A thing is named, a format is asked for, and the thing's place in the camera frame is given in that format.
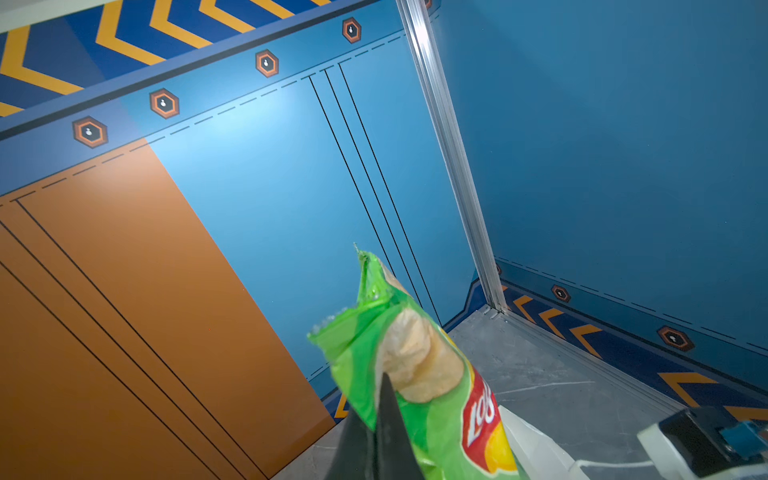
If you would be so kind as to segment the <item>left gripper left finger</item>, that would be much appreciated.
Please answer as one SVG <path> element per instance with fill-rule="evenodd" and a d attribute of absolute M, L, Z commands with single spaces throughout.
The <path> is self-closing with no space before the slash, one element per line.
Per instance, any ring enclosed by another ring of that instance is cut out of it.
<path fill-rule="evenodd" d="M 373 480 L 375 478 L 375 436 L 356 413 L 343 421 L 339 445 L 326 480 Z"/>

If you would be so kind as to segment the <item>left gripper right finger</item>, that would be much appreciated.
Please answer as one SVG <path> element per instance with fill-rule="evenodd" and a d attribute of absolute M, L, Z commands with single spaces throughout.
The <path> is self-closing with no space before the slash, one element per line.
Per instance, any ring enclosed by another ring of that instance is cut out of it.
<path fill-rule="evenodd" d="M 375 478 L 381 480 L 424 480 L 416 460 L 392 382 L 381 377 L 375 427 Z"/>

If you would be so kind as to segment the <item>green Lay's chips bag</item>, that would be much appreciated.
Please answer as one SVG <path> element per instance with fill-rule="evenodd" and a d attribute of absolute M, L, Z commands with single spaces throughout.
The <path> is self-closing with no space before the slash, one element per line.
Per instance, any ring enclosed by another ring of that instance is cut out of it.
<path fill-rule="evenodd" d="M 376 255 L 360 250 L 357 257 L 356 305 L 308 336 L 349 413 L 375 436 L 387 373 L 425 479 L 527 478 L 487 382 Z"/>

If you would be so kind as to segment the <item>white floral paper bag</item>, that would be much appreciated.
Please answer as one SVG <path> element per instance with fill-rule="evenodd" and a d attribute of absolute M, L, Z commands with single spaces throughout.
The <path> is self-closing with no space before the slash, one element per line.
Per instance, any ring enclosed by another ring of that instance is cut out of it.
<path fill-rule="evenodd" d="M 654 463 L 650 460 L 631 463 L 575 460 L 552 438 L 510 410 L 500 406 L 499 412 L 509 446 L 518 464 L 530 479 L 588 480 L 589 477 L 584 473 L 584 468 L 628 470 L 654 467 Z"/>

